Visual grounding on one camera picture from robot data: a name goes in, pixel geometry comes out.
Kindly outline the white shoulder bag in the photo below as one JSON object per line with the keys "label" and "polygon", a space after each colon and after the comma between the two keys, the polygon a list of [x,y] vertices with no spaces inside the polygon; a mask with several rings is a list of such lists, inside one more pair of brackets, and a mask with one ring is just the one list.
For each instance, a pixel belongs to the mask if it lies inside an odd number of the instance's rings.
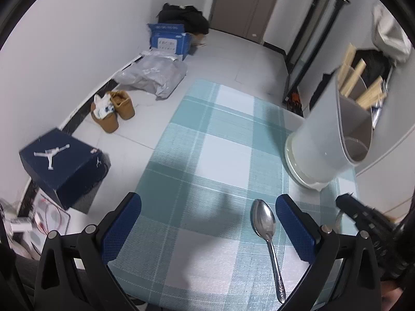
{"label": "white shoulder bag", "polygon": [[372,42],[384,55],[399,63],[406,62],[411,54],[409,37],[383,4],[373,6]]}

